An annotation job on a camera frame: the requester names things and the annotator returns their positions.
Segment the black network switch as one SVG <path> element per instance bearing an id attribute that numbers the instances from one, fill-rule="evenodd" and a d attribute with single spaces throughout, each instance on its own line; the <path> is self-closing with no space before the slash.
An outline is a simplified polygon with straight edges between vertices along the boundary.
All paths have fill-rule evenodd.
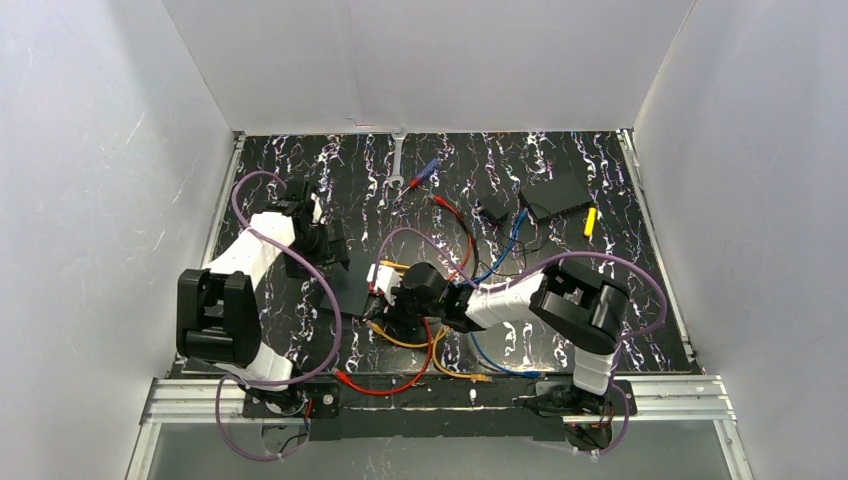
<path id="1" fill-rule="evenodd" d="M 536 221 L 546 221 L 592 204 L 587 186 L 573 174 L 523 187 L 519 190 L 519 200 Z"/>
<path id="2" fill-rule="evenodd" d="M 347 269 L 336 263 L 324 270 L 325 279 L 337 298 L 343 318 L 363 313 L 368 301 L 367 273 L 372 261 L 373 257 L 368 253 L 352 252 Z"/>

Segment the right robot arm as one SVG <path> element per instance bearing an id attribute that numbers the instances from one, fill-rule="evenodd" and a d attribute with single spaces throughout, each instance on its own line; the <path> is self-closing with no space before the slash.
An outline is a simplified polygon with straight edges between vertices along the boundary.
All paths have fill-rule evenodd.
<path id="1" fill-rule="evenodd" d="M 539 320 L 574 346 L 572 385 L 596 397 L 608 391 L 629 304 L 624 285 L 574 260 L 477 289 L 451 283 L 433 265 L 419 262 L 402 277 L 379 273 L 373 291 L 387 302 L 391 321 L 437 318 L 469 333 Z"/>

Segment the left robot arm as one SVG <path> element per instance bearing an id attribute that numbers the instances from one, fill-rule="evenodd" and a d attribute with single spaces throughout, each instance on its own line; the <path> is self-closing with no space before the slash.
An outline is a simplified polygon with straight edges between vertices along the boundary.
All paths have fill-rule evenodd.
<path id="1" fill-rule="evenodd" d="M 343 226 L 323 217 L 317 188 L 306 180 L 286 184 L 281 199 L 254 214 L 247 228 L 218 257 L 177 280 L 176 348 L 247 387 L 283 392 L 294 363 L 263 341 L 255 290 L 278 257 L 291 278 L 307 279 L 320 268 L 350 265 Z"/>

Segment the small black power adapter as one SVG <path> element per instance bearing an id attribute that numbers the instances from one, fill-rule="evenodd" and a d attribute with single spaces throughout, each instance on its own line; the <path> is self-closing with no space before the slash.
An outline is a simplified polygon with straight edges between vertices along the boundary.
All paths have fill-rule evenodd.
<path id="1" fill-rule="evenodd" d="M 477 213 L 491 226 L 503 227 L 507 223 L 510 210 L 505 200 L 496 195 L 488 195 L 477 201 Z"/>

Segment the silver wrench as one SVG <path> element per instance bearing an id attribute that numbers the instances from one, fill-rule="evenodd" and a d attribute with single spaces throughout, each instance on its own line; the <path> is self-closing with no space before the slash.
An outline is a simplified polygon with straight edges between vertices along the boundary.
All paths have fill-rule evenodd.
<path id="1" fill-rule="evenodd" d="M 387 178 L 387 183 L 390 188 L 396 189 L 404 182 L 402 175 L 402 151 L 407 132 L 404 128 L 395 128 L 391 131 L 390 135 L 394 142 L 394 151 L 392 169 Z"/>

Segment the blue handled screwdriver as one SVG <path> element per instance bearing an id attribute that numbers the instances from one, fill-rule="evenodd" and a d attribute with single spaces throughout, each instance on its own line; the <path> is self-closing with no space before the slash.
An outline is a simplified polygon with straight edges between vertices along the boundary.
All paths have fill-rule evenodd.
<path id="1" fill-rule="evenodd" d="M 399 195 L 403 196 L 408 191 L 416 189 L 424 180 L 426 180 L 439 166 L 441 160 L 439 158 L 434 158 L 430 162 L 428 162 L 408 183 L 408 185 L 403 188 Z"/>

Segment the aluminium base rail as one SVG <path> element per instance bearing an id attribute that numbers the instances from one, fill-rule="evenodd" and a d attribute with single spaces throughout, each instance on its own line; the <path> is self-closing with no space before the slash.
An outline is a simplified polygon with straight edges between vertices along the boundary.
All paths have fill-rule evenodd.
<path id="1" fill-rule="evenodd" d="M 426 375 L 408 390 L 396 395 L 372 396 L 355 391 L 330 377 L 296 387 L 303 401 L 312 405 L 311 417 L 334 419 L 353 411 L 502 411 L 518 406 L 556 384 L 566 375 L 551 375 L 541 382 L 500 376 L 492 383 L 474 383 L 437 375 Z M 622 419 L 626 410 L 637 421 L 714 420 L 737 418 L 724 383 L 718 375 L 620 375 L 609 398 L 613 418 Z M 141 420 L 144 423 L 202 423 L 215 419 L 225 423 L 252 423 L 277 419 L 261 401 L 246 391 L 215 378 L 157 380 L 153 383 Z"/>

